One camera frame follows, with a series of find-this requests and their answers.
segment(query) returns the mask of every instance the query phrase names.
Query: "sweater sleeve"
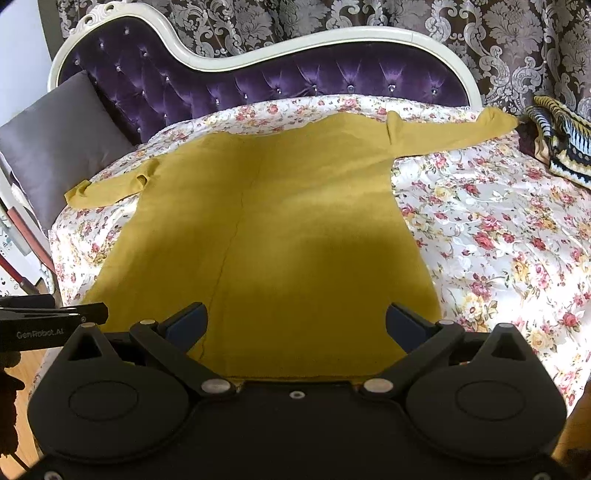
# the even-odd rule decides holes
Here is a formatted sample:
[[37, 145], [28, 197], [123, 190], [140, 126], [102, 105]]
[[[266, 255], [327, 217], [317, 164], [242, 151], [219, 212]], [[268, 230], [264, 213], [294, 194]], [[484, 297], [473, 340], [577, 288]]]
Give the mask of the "sweater sleeve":
[[498, 108], [486, 107], [476, 122], [405, 122], [396, 112], [389, 112], [387, 125], [393, 153], [406, 157], [478, 145], [511, 132], [519, 120]]
[[116, 202], [141, 192], [150, 177], [160, 165], [159, 157], [153, 157], [138, 168], [117, 177], [94, 183], [83, 180], [66, 192], [66, 203], [74, 209], [98, 208], [113, 205]]

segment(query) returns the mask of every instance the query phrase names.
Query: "gray pillow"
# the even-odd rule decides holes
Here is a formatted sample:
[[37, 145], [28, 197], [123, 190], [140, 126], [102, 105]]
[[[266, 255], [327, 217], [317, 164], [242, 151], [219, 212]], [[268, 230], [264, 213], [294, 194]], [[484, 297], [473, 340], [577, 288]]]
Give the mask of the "gray pillow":
[[66, 206], [65, 192], [133, 150], [86, 72], [0, 127], [0, 151], [46, 231]]

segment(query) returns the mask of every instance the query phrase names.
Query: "white wall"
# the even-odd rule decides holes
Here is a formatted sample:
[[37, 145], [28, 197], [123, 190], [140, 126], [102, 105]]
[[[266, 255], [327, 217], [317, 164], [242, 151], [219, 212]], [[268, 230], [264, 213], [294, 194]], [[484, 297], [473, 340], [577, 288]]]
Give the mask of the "white wall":
[[47, 92], [50, 67], [37, 0], [14, 0], [0, 13], [0, 125]]

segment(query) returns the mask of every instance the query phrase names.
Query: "white ornate frame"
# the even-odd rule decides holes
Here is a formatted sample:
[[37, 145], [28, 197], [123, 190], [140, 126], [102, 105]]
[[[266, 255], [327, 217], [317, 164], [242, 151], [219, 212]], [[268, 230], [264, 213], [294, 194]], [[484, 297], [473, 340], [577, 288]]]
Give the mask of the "white ornate frame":
[[80, 19], [76, 28], [70, 31], [70, 36], [61, 46], [53, 60], [47, 82], [48, 91], [57, 86], [63, 63], [80, 39], [92, 32], [95, 28], [99, 28], [102, 24], [120, 17], [137, 17], [144, 20], [156, 31], [166, 48], [179, 62], [202, 72], [236, 70], [298, 51], [339, 43], [383, 41], [411, 45], [429, 52], [447, 65], [461, 81], [466, 91], [469, 105], [473, 108], [482, 107], [478, 86], [464, 62], [445, 45], [421, 33], [395, 27], [338, 28], [286, 40], [235, 57], [209, 59], [197, 55], [183, 45], [170, 22], [154, 7], [143, 3], [130, 3], [128, 0], [97, 4], [90, 13]]

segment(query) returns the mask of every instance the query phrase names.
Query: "floral bedspread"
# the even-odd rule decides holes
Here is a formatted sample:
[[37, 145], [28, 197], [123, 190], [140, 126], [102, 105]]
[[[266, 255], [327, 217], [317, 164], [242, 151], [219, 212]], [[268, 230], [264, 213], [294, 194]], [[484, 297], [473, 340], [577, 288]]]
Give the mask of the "floral bedspread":
[[[264, 102], [168, 127], [93, 180], [127, 172], [210, 132], [270, 133], [337, 111], [382, 120], [396, 111], [406, 120], [431, 122], [478, 116], [468, 108], [351, 95]], [[591, 317], [583, 316], [591, 298], [591, 193], [521, 154], [516, 133], [465, 150], [393, 160], [392, 188], [444, 316], [475, 331], [512, 322], [571, 411], [591, 371]], [[50, 242], [64, 304], [78, 303], [92, 286], [137, 200], [93, 210], [67, 207], [57, 218]]]

